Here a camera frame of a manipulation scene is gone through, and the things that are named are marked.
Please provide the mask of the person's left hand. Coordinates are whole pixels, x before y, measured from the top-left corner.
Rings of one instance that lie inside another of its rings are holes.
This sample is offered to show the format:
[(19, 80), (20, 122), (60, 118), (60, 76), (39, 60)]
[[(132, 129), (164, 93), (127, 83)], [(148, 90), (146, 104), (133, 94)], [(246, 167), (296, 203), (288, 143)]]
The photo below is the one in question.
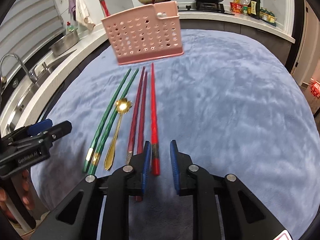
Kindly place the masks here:
[[(18, 195), (22, 200), (23, 205), (27, 210), (31, 211), (35, 207), (33, 194), (30, 189), (30, 173), (28, 170), (24, 170), (21, 175), (17, 176), (17, 189)], [(6, 201), (8, 200), (7, 192), (1, 187), (1, 210), (9, 217), (11, 212), (9, 211)]]

